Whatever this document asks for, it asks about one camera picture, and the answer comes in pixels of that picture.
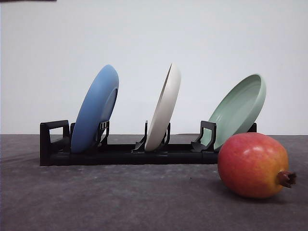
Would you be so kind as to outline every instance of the blue plate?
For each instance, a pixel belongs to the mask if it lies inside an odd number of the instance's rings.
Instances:
[[[110,119],[118,88],[116,70],[106,65],[94,79],[80,108],[72,135],[72,153],[80,153],[93,145],[98,125]]]

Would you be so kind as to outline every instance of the dish rack handle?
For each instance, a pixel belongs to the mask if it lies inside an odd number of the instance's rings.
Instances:
[[[201,144],[200,140],[203,137],[203,133],[204,133],[204,129],[209,129],[212,131],[212,135],[211,135],[211,141],[208,143],[207,146]],[[217,126],[216,123],[212,123],[212,122],[208,122],[208,121],[201,121],[200,123],[200,135],[198,136],[198,138],[194,141],[191,142],[192,147],[193,147],[193,151],[195,152],[202,152],[202,151],[214,151],[214,143],[216,141],[216,131],[217,131]]]

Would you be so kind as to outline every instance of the white plate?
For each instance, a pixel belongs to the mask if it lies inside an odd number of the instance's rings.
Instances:
[[[155,150],[161,143],[170,122],[181,84],[180,70],[171,64],[152,118],[145,143],[147,152]]]

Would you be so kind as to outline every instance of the plate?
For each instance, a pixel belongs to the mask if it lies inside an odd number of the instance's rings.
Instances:
[[[118,88],[116,70],[106,65],[92,82],[81,105],[72,135],[72,153],[80,153],[93,145],[98,125],[110,119]]]
[[[180,83],[180,70],[175,64],[171,64],[151,121],[145,143],[147,152],[155,150],[165,135],[177,101]]]
[[[248,76],[228,93],[209,119],[217,124],[216,151],[232,135],[250,129],[263,107],[265,96],[265,81],[257,74]],[[204,129],[201,143],[206,146],[210,140],[211,131]]]

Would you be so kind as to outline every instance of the pomegranate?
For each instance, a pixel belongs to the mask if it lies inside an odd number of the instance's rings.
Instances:
[[[230,137],[218,154],[218,172],[235,193],[267,198],[295,184],[286,149],[275,139],[255,132]]]

